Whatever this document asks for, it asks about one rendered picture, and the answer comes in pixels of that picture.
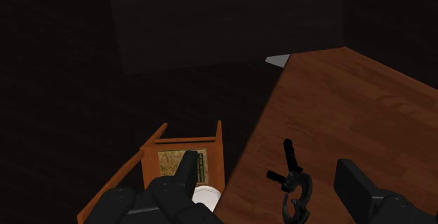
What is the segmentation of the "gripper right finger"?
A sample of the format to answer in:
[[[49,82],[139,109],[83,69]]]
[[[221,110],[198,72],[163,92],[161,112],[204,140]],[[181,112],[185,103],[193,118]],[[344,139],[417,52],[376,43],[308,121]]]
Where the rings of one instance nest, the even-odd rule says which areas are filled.
[[[356,224],[438,224],[405,196],[376,186],[350,159],[339,159],[334,190]]]

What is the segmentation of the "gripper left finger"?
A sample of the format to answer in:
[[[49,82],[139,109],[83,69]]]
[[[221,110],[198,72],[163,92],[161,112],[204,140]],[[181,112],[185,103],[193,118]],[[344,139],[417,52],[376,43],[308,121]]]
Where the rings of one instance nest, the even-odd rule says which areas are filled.
[[[223,224],[205,204],[192,201],[197,159],[196,151],[186,151],[173,176],[155,178],[141,193],[106,190],[84,224]]]

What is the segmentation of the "white round object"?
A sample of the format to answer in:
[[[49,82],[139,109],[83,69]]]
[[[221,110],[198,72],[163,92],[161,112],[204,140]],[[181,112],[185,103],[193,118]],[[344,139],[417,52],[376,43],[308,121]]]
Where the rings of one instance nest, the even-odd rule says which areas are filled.
[[[221,198],[221,193],[214,187],[208,185],[200,185],[195,187],[194,194],[192,196],[192,201],[204,204],[211,212],[214,212],[219,200]]]

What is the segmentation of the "black can opener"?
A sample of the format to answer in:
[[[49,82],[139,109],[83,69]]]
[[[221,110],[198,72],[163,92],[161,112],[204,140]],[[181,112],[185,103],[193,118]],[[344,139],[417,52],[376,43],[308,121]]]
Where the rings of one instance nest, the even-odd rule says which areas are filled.
[[[281,191],[285,192],[282,203],[282,218],[284,224],[305,224],[310,216],[307,209],[307,204],[312,196],[312,179],[309,174],[303,172],[296,160],[293,143],[290,139],[285,139],[283,142],[284,152],[288,173],[282,176],[274,171],[267,171],[267,178],[281,185]],[[296,188],[301,187],[301,196],[298,199],[291,199],[294,213],[291,215],[288,212],[288,196],[294,192]]]

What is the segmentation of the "brown wooden table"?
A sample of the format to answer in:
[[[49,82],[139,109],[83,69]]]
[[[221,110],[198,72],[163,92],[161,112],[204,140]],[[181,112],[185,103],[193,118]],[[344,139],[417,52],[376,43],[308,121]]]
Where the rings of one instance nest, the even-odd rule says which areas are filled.
[[[438,90],[348,48],[293,54],[215,208],[225,224],[282,224],[283,141],[311,175],[308,224],[354,224],[333,189],[351,159],[378,187],[438,212]]]

